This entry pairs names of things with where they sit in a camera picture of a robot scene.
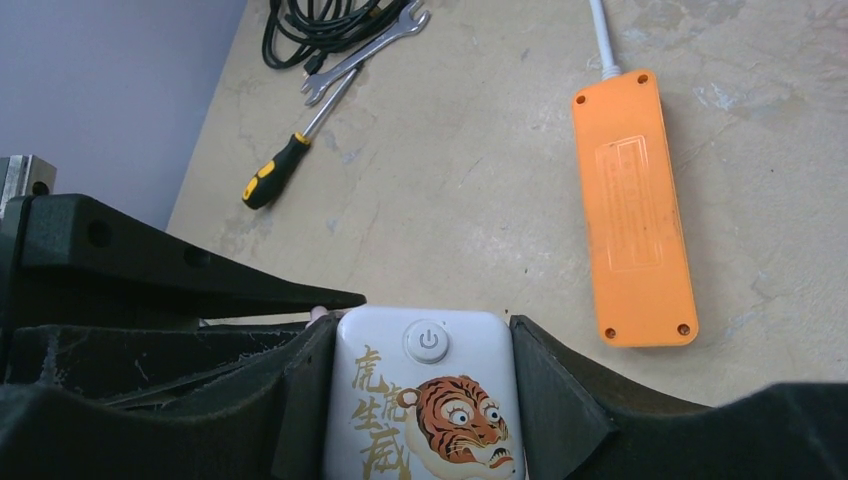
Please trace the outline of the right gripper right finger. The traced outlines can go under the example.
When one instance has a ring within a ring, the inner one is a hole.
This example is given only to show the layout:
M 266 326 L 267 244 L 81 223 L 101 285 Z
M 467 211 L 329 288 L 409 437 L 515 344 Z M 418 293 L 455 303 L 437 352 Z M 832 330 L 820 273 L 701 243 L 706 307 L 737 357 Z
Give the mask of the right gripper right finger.
M 843 479 L 847 387 L 777 383 L 708 407 L 634 382 L 510 320 L 533 479 Z

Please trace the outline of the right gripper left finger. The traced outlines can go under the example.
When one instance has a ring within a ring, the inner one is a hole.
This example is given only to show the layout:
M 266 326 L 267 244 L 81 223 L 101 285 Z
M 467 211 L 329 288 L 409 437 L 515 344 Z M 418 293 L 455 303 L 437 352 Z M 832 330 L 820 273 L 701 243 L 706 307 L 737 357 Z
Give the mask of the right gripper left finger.
M 337 320 L 156 411 L 1 391 L 5 479 L 318 479 Z

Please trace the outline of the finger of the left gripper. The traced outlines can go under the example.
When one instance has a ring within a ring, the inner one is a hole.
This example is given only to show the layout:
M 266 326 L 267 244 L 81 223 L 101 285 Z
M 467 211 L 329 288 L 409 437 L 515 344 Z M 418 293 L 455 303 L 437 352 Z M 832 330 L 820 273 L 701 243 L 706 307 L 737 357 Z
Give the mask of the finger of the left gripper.
M 347 309 L 360 293 L 293 283 L 81 194 L 13 201 L 13 325 L 173 328 Z
M 245 408 L 272 397 L 304 324 L 189 331 L 47 325 L 18 330 L 3 405 L 46 390 L 109 408 Z

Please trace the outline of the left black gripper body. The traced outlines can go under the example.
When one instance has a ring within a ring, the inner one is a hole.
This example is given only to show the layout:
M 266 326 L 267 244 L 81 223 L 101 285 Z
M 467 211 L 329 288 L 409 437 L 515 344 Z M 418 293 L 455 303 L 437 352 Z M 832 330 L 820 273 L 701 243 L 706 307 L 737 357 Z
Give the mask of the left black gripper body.
M 12 198 L 1 223 L 1 383 L 7 376 L 14 332 L 19 326 L 21 256 L 33 196 Z

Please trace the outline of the white cube socket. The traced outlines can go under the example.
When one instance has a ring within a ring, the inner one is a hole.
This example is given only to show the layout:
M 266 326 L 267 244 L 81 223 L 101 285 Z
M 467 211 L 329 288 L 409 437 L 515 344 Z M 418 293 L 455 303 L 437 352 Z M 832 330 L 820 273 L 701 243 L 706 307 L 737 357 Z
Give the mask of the white cube socket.
M 320 475 L 524 478 L 507 323 L 481 311 L 348 311 L 336 331 Z

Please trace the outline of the orange power strip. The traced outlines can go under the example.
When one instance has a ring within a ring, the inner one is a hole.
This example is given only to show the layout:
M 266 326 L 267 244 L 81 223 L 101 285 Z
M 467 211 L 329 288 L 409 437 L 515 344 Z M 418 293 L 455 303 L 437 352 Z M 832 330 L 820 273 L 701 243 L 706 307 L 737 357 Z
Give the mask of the orange power strip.
M 699 321 L 655 73 L 578 91 L 572 115 L 600 338 L 690 344 Z

